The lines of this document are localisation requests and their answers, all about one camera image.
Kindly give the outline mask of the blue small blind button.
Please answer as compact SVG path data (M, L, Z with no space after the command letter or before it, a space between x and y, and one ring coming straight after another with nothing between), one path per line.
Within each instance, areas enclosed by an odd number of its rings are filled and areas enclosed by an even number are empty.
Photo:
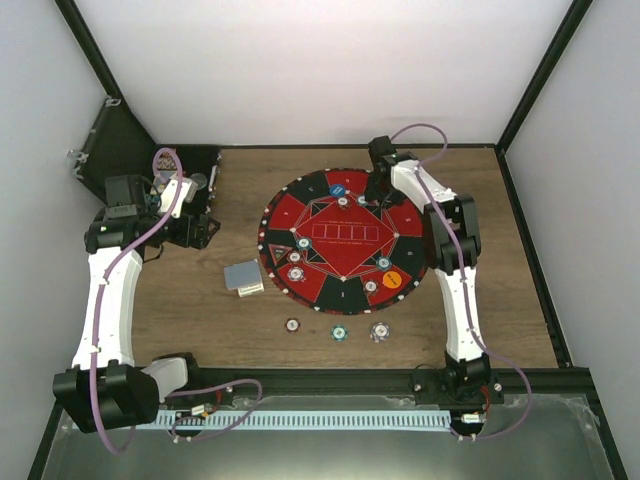
M346 187L342 184L332 184L329 193L334 198L342 198L346 195Z

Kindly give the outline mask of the purple chip stack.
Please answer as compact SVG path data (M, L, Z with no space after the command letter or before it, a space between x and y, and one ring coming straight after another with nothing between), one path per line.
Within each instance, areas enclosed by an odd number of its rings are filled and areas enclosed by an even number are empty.
M375 323L370 330L370 339L374 343L386 341L390 336L390 327L384 322Z

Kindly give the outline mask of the blue 10 chips seat two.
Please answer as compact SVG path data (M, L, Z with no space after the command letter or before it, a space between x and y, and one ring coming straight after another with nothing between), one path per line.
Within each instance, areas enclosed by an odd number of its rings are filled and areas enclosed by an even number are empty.
M292 282L299 282L299 281L303 281L304 280L305 273L304 273L304 270L302 268L300 268L299 266L293 266L287 272L287 277Z

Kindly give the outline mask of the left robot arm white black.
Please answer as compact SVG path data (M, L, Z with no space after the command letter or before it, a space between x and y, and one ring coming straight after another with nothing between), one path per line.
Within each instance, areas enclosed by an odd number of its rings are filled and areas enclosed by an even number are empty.
M204 379L190 353L160 356L138 369L132 348L136 286L147 248L165 243L202 249L219 224L186 209L199 186L172 176L156 186L140 175L110 177L106 205L84 236L90 287L85 322L71 366L55 375L57 402L83 433L153 421L172 394L196 402Z

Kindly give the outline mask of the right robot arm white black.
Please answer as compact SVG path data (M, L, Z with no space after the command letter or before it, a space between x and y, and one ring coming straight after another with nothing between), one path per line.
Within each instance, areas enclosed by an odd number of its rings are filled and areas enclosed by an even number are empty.
M444 391L458 403L488 385L489 355L480 329L475 283L481 238L475 201L443 186L413 153L400 153L387 136L367 145L373 171L365 198L385 205L409 200L422 221L427 266L438 279L446 319Z

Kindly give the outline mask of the brown 100 chip stack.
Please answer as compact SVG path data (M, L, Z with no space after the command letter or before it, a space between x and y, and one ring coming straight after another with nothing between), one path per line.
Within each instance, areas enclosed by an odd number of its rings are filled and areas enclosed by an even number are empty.
M300 323L297 319L291 318L287 320L285 326L288 332L296 332L300 327Z

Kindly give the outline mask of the teal chip stack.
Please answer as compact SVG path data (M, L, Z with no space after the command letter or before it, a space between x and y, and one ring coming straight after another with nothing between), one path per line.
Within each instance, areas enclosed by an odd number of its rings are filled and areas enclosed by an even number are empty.
M348 336L348 330L342 325L335 325L331 329L331 338L335 341L344 341Z

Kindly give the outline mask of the triangular all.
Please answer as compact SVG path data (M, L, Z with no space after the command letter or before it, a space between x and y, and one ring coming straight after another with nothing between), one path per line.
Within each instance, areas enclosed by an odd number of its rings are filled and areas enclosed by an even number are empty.
M269 253L274 265L288 261L289 254L293 251L291 246L270 244L268 246Z

